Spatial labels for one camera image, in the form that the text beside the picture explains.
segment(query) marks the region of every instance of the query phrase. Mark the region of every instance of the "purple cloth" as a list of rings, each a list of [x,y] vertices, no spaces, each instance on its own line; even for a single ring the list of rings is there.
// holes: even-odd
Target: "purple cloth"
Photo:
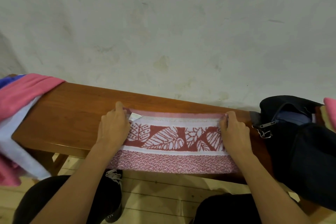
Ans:
[[[12,82],[15,82],[16,80],[19,80],[23,76],[25,76],[25,75],[22,74],[22,75],[17,75],[17,76],[14,76],[14,77],[7,76],[5,78],[0,79],[0,89],[3,88],[6,85],[12,83]]]

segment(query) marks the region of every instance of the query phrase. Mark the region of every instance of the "leg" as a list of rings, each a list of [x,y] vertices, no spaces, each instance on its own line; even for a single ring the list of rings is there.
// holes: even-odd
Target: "leg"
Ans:
[[[197,208],[193,223],[221,223],[222,221],[228,224],[261,224],[252,195],[226,193],[208,197]]]
[[[121,187],[103,174],[94,196],[87,224],[100,224],[121,203]],[[14,214],[13,224],[29,224],[70,176],[54,176],[31,187]]]

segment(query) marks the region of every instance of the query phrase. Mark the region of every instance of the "leaf pattern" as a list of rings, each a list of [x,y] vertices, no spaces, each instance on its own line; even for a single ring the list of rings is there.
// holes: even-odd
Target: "leaf pattern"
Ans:
[[[216,149],[216,151],[223,151],[223,142],[219,129],[217,129],[216,132],[207,133],[207,140],[209,144]]]
[[[141,142],[145,142],[148,137],[149,133],[151,131],[151,128],[147,124],[138,124],[138,123],[132,123],[131,129],[128,134],[127,139],[129,141],[139,140]]]
[[[197,151],[210,151],[209,146],[204,141],[197,142]]]
[[[190,148],[206,130],[207,128],[187,128],[185,130],[185,140],[188,148]]]
[[[181,148],[183,144],[184,140],[179,138],[177,128],[169,127],[157,132],[155,135],[149,138],[143,147],[157,150],[176,150]]]

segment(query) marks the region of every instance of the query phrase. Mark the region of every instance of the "pink and white towel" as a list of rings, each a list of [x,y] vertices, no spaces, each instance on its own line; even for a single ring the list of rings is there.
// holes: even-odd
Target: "pink and white towel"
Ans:
[[[131,112],[143,117],[132,122],[108,168],[183,174],[238,171],[221,140],[224,114]]]

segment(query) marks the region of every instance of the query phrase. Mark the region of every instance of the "left hand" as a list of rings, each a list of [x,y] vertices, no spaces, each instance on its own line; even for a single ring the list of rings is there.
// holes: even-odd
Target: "left hand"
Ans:
[[[104,150],[113,155],[123,145],[130,130],[127,111],[123,110],[123,106],[121,102],[117,102],[115,109],[101,117],[98,128],[96,144],[102,145]]]

